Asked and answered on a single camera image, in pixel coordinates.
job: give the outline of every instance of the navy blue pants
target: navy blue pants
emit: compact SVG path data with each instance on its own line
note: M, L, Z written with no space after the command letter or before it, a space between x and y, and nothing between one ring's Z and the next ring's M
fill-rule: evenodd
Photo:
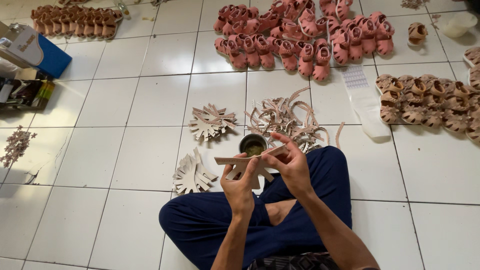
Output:
M312 186L320 199L349 227L352 227L350 182L342 151L328 146L307 154ZM255 200L243 255L246 269L256 258L326 251L309 216L296 202L285 219L272 226L266 203L294 198L274 174L265 181ZM200 270L209 270L227 234L232 211L223 192L190 193L174 198L159 214L162 229L179 250Z

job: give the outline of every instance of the white tile floor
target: white tile floor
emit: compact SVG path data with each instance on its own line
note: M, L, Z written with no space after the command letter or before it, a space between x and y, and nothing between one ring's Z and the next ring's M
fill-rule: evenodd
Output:
M286 72L279 59L273 71L234 70L213 46L221 37L212 31L218 9L244 3L262 13L271 0L172 0L158 10L147 0L125 2L132 19L121 23L114 40L51 39L73 61L44 111L0 116L0 138L19 124L38 133L17 163L0 168L1 270L195 270L157 218L176 197L171 176L178 161L198 147L205 167L220 175L223 168L213 157L237 152L248 133L243 111L252 99L290 96L305 86L311 89L299 100L312 105L330 135L346 122L340 144L349 166L354 231L382 269L480 269L480 146L443 129L401 124L391 126L389 141L374 142L350 106L339 67L324 82ZM438 13L447 20L467 6L431 0L410 10L400 2L355 0L351 7L351 15L380 9L396 28L392 55L361 62L371 91L383 73L432 73L466 82L461 56L480 46L480 28L449 39L430 17ZM54 3L0 0L0 20L31 24L32 8ZM415 21L429 35L424 46L412 49L406 30ZM186 125L192 107L208 103L236 113L239 126L201 144ZM33 175L39 185L23 185ZM211 190L221 191L218 181Z

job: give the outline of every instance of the person's left hand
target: person's left hand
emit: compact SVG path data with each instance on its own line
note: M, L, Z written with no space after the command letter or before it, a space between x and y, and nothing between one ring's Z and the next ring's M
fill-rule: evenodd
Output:
M241 153L234 158L245 158L246 153ZM257 168L258 159L251 159L240 180L228 180L226 176L232 171L233 165L225 165L220 184L222 185L225 197L232 208L232 219L240 218L250 221L255 202L252 195L252 175Z

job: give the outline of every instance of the child's sandal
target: child's sandal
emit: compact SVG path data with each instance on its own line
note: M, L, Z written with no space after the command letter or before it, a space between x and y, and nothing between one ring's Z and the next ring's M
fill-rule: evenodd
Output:
M408 41L409 46L419 46L428 35L427 28L421 23L412 23L408 27Z

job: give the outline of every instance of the plastic bottle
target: plastic bottle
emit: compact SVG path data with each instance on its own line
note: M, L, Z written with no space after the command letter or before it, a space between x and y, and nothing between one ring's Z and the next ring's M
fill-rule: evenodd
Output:
M440 31L449 38L461 37L477 22L478 19L475 15L469 12L459 12L446 24L440 25Z
M127 9L127 5L122 0L112 0L113 4L123 13L127 20L130 20L130 12Z

